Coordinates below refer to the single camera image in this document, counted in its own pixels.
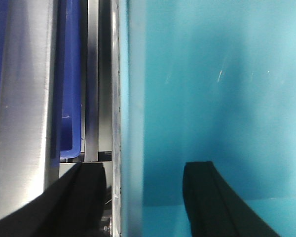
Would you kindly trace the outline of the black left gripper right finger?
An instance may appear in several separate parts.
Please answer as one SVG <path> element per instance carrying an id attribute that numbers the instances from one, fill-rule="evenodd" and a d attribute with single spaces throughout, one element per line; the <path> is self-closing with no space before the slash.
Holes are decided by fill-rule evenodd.
<path id="1" fill-rule="evenodd" d="M 276 237 L 229 186 L 211 161 L 188 162 L 183 198 L 194 237 Z"/>

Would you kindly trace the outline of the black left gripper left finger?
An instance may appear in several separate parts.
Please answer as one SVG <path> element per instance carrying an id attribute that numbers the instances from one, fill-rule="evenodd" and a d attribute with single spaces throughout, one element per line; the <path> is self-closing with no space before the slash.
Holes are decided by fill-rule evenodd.
<path id="1" fill-rule="evenodd" d="M 101 163 L 77 163 L 47 190 L 0 220 L 0 237 L 104 237 L 107 194 Z"/>

